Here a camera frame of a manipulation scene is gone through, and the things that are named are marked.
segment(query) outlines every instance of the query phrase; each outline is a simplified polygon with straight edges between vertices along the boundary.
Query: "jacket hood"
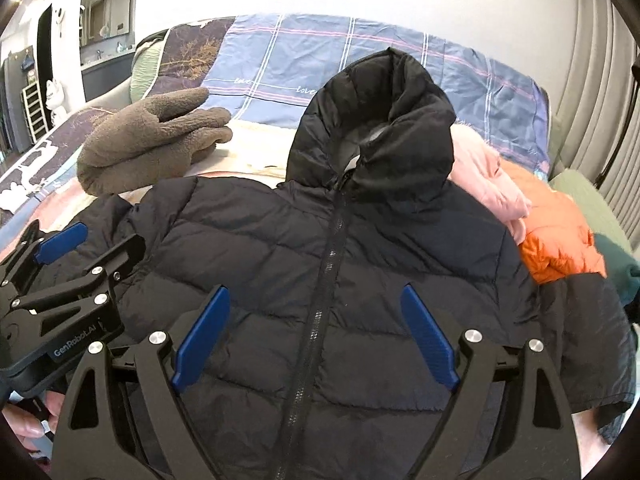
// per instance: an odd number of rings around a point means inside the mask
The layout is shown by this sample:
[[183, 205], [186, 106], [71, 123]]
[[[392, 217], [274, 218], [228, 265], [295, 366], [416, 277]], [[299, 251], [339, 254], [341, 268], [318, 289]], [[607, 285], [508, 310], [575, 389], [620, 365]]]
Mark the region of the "jacket hood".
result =
[[436, 194], [453, 165], [445, 93], [409, 54], [388, 48], [356, 61], [314, 96], [289, 152], [287, 180], [334, 188], [358, 154], [360, 198]]

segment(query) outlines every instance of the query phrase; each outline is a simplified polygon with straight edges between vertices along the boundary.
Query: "blue bedsheet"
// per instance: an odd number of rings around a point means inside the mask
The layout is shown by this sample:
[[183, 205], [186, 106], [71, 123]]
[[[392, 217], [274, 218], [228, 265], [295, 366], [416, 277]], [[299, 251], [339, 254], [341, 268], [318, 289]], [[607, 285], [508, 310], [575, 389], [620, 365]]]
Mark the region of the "blue bedsheet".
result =
[[296, 128], [329, 78], [388, 46], [420, 61], [459, 121], [505, 158], [546, 178], [548, 106], [535, 81], [471, 48], [395, 25], [311, 14], [238, 16], [204, 78], [210, 95], [203, 107]]

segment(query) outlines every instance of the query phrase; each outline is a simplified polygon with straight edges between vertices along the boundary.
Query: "black puffer jacket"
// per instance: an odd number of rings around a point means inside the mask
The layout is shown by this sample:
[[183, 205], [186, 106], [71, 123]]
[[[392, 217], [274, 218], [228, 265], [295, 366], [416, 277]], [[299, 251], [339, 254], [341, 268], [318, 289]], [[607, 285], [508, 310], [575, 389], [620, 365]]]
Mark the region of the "black puffer jacket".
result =
[[[277, 189], [180, 178], [157, 184], [137, 206], [101, 198], [77, 218], [89, 240], [38, 286], [74, 277], [125, 236], [143, 235], [146, 259], [117, 289], [130, 342], [169, 329], [214, 284], [228, 287], [228, 333], [183, 398], [229, 479], [407, 473], [449, 399], [402, 320], [409, 281], [495, 342], [542, 338], [572, 402], [614, 405], [617, 415], [633, 388], [615, 292], [598, 275], [542, 291], [534, 284], [507, 229], [447, 180], [454, 118], [415, 59], [374, 54], [314, 97]], [[344, 176], [353, 146], [380, 126]], [[573, 334], [566, 311], [578, 309]], [[584, 362], [590, 372], [580, 377]], [[499, 395], [469, 467], [486, 450]]]

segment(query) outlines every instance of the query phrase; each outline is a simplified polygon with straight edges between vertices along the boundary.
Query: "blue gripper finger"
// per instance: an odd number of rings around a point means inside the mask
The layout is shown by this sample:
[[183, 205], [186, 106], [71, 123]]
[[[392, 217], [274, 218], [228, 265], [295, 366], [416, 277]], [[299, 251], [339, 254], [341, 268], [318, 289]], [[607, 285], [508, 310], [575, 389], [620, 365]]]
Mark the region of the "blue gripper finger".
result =
[[51, 238], [44, 240], [34, 258], [41, 265], [52, 264], [60, 256], [64, 256], [78, 247], [86, 240], [88, 234], [89, 229], [87, 226], [82, 222], [76, 222], [64, 231], [60, 231]]
[[221, 286], [210, 298], [175, 355], [174, 390], [181, 394], [194, 384], [226, 326], [231, 311], [229, 291]]
[[455, 352], [411, 285], [402, 290], [400, 306], [431, 375], [449, 391], [455, 390], [460, 383]]

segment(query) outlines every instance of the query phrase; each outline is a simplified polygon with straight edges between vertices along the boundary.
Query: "brown fleece garment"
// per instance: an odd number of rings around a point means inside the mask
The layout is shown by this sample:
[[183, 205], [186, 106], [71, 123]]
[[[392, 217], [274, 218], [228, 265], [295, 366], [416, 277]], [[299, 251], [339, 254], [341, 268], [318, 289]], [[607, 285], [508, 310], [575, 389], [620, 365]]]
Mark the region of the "brown fleece garment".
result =
[[229, 142], [224, 108], [196, 110], [209, 97], [189, 88], [142, 99], [101, 123], [78, 156], [78, 180], [91, 195], [122, 193], [183, 176], [217, 142]]

